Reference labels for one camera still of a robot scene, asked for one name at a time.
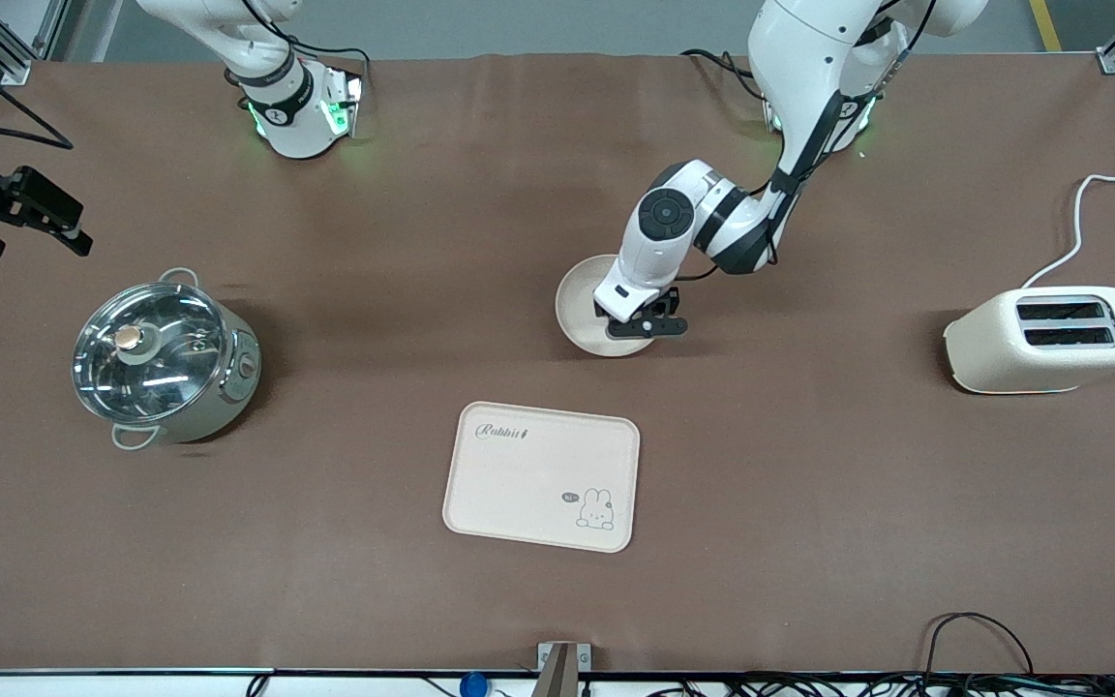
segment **cooking pot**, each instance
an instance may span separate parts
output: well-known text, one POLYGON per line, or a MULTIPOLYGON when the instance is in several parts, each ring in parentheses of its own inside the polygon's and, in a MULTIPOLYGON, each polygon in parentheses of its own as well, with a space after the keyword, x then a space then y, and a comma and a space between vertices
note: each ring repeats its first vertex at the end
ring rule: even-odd
POLYGON ((260 378, 248 322, 185 268, 112 297, 85 322, 71 360, 81 405, 113 424, 110 441, 124 451, 211 436, 248 406, 260 378))

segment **pot knob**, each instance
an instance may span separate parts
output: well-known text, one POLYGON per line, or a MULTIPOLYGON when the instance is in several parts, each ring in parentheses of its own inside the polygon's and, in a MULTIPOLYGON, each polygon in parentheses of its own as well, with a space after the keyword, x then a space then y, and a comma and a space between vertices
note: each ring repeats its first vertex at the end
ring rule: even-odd
POLYGON ((239 359, 239 376, 244 379, 252 379, 253 375, 256 375, 256 360, 251 355, 244 354, 239 359))
POLYGON ((114 345, 120 351, 132 351, 136 346, 140 346, 143 340, 145 340, 145 332, 140 331, 140 327, 137 326, 127 326, 114 332, 114 345))

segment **beige plate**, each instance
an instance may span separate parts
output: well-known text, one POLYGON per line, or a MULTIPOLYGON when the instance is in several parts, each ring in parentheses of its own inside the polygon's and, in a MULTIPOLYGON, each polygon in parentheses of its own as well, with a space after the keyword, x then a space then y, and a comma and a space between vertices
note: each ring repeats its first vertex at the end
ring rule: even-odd
POLYGON ((576 263, 558 285, 558 298, 554 300, 554 311, 558 312, 558 323, 561 330, 575 346, 583 351, 617 358, 642 351, 656 339, 610 339, 605 328, 610 318, 597 317, 597 306, 592 301, 592 291, 597 290, 605 275, 613 268, 617 254, 592 256, 576 263))
POLYGON ((476 401, 458 418, 443 517, 462 534, 619 552, 638 468, 628 419, 476 401))

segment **rabbit illustration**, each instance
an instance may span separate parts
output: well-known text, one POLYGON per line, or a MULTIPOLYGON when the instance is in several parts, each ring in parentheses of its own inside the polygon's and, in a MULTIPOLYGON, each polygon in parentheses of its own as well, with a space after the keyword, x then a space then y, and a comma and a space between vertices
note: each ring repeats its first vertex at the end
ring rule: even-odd
POLYGON ((597 530, 613 530, 613 503, 607 490, 589 488, 583 494, 583 507, 579 511, 579 526, 597 530))

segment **brown tablecloth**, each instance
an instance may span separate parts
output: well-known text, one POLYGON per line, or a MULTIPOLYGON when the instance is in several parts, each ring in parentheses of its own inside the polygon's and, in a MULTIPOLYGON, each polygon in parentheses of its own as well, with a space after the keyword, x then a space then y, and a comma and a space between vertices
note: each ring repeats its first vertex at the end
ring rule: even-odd
MULTIPOLYGON (((599 669, 914 669, 930 619, 975 609, 1041 671, 1115 671, 1115 377, 975 397, 939 341, 1065 251, 1076 182, 1115 173, 1092 57, 913 58, 780 265, 691 285, 690 333, 619 361, 565 340, 554 288, 668 164, 768 175, 779 137, 731 76, 381 62, 370 141, 288 162, 221 70, 39 65, 19 94, 77 148, 0 138, 0 172, 39 167, 96 239, 79 260, 0 229, 0 667, 513 667, 576 639, 599 669), (71 345, 178 264, 255 327, 264 384, 214 441, 119 453, 71 345), (631 546, 447 531, 473 400, 634 420, 631 546)), ((1115 283, 1115 187, 1085 213, 1050 281, 1115 283)), ((938 667, 1018 665, 951 627, 938 667)))

